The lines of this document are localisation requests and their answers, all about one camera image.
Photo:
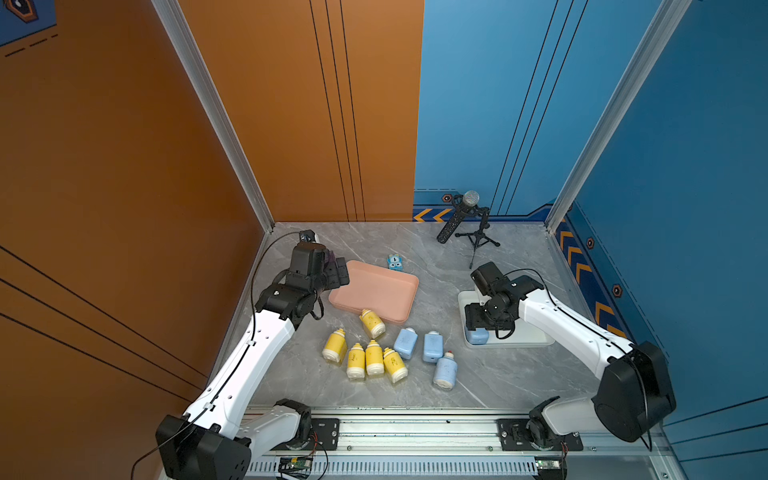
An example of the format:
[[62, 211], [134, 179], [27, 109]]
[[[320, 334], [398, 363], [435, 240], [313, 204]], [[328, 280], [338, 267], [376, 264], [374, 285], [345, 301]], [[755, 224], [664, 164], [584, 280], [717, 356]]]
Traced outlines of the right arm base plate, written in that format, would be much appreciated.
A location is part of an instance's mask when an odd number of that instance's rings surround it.
[[557, 435], [542, 421], [530, 418], [501, 418], [497, 434], [504, 451], [579, 452], [584, 449], [577, 432]]

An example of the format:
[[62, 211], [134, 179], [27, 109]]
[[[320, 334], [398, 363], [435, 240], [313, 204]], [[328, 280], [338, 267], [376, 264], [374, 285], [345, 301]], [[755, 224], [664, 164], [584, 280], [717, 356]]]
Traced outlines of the blue sharpener with red cap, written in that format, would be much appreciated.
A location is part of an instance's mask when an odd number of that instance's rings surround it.
[[443, 390], [452, 390], [456, 384], [458, 364], [452, 351], [447, 351], [436, 363], [433, 384]]

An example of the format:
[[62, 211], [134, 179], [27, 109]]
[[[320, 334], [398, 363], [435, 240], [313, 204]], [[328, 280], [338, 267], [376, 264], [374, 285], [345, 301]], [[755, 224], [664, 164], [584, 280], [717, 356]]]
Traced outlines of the black microphone on tripod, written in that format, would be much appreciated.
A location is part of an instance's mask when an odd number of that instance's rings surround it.
[[[474, 258], [479, 248], [491, 244], [500, 247], [501, 243], [491, 239], [486, 230], [490, 227], [490, 208], [479, 205], [480, 195], [474, 190], [466, 191], [461, 195], [443, 196], [443, 201], [453, 207], [453, 215], [442, 227], [436, 239], [440, 244], [445, 244], [452, 237], [467, 238], [473, 249], [469, 267], [474, 264]], [[467, 219], [478, 217], [479, 226], [473, 232], [457, 233], [456, 230]]]

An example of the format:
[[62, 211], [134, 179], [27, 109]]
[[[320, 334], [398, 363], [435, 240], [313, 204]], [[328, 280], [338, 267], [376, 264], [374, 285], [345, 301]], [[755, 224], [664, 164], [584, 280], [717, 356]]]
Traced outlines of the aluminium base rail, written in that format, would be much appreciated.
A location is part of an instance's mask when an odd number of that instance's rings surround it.
[[[250, 422], [271, 408], [250, 408]], [[608, 432], [578, 434], [579, 452], [504, 451], [507, 410], [321, 408], [311, 419], [339, 418], [338, 448], [275, 450], [251, 460], [242, 479], [277, 479], [280, 457], [311, 456], [308, 479], [681, 479], [684, 471], [659, 430], [652, 447]]]

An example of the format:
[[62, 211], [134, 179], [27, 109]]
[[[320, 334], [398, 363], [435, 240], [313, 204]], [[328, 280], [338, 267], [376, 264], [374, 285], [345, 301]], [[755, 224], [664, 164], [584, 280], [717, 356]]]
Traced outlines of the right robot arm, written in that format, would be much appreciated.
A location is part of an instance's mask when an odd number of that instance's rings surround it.
[[651, 448], [651, 430], [676, 408], [661, 349], [635, 343], [560, 303], [534, 269], [502, 273], [493, 262], [475, 269], [472, 291], [459, 295], [466, 342], [474, 348], [542, 347], [554, 343], [598, 379], [593, 396], [549, 398], [528, 414], [524, 442], [538, 450], [563, 449], [581, 433], [608, 432]]

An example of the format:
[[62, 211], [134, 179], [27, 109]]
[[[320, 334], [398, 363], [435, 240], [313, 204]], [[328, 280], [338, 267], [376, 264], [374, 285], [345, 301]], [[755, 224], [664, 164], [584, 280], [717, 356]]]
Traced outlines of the white plastic tray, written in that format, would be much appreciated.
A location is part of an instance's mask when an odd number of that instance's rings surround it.
[[541, 331], [540, 329], [517, 320], [515, 322], [515, 330], [509, 338], [498, 339], [494, 331], [489, 331], [489, 341], [486, 345], [473, 346], [469, 345], [465, 339], [465, 331], [468, 330], [465, 327], [465, 314], [464, 307], [469, 303], [480, 302], [480, 297], [476, 291], [461, 291], [458, 293], [458, 306], [459, 314], [461, 318], [461, 325], [464, 328], [464, 343], [473, 349], [493, 349], [493, 348], [540, 348], [550, 346], [555, 343], [555, 340]]

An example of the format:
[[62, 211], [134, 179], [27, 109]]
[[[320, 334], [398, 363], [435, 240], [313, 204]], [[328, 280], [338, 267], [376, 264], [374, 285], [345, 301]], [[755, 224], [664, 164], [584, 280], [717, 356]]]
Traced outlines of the pink plastic tray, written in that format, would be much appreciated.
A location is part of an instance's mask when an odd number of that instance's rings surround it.
[[398, 325], [408, 320], [419, 287], [415, 275], [357, 260], [346, 266], [349, 284], [329, 295], [335, 308], [355, 314], [372, 310], [383, 321]]

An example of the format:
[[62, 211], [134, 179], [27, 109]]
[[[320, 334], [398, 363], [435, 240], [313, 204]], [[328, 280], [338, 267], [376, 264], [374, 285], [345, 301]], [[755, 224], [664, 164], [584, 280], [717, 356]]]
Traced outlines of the blue cartoon sharpener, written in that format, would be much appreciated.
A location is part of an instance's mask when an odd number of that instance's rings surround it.
[[402, 271], [403, 270], [402, 257], [398, 254], [390, 254], [387, 257], [387, 267], [390, 270]]

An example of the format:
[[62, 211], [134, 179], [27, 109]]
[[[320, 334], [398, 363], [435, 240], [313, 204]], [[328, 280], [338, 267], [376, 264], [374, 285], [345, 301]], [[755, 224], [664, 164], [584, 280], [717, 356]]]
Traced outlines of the yellow sharpener near tray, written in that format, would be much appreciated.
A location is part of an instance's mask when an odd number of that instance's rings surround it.
[[378, 339], [386, 332], [386, 325], [373, 310], [364, 309], [359, 316], [371, 339]]

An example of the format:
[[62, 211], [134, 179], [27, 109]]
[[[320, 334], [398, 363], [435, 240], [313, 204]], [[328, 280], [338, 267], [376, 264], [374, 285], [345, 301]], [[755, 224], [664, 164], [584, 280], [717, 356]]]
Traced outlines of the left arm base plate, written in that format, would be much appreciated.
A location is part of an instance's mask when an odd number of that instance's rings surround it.
[[338, 448], [339, 438], [339, 418], [313, 417], [309, 429], [300, 429], [294, 439], [279, 444], [275, 447], [275, 450], [309, 451], [320, 448], [321, 450], [331, 452]]

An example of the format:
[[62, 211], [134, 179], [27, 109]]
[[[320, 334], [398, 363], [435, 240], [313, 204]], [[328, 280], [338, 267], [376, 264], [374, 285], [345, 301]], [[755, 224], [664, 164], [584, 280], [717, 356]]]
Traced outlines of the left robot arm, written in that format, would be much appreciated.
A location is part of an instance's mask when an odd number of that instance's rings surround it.
[[158, 426], [157, 449], [168, 478], [242, 479], [254, 457], [278, 446], [310, 444], [311, 409], [300, 402], [280, 400], [250, 422], [244, 416], [303, 319], [324, 316], [322, 293], [349, 281], [345, 259], [319, 243], [313, 231], [300, 231], [289, 266], [250, 297], [250, 324], [221, 369], [182, 416], [168, 415]]

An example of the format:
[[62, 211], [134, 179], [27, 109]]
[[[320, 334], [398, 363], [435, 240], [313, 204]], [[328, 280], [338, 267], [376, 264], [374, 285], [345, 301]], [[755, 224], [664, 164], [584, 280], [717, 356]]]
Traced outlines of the green circuit board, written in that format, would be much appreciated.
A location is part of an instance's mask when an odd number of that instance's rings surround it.
[[313, 463], [311, 456], [280, 457], [277, 479], [307, 480], [312, 474]]

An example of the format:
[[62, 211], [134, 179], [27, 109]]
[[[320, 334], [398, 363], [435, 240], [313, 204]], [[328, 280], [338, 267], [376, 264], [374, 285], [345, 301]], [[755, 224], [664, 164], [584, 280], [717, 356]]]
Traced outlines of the yellow sharpener far left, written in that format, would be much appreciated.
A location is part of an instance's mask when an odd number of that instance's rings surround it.
[[333, 331], [322, 352], [322, 358], [327, 362], [340, 364], [347, 352], [346, 332], [343, 328]]

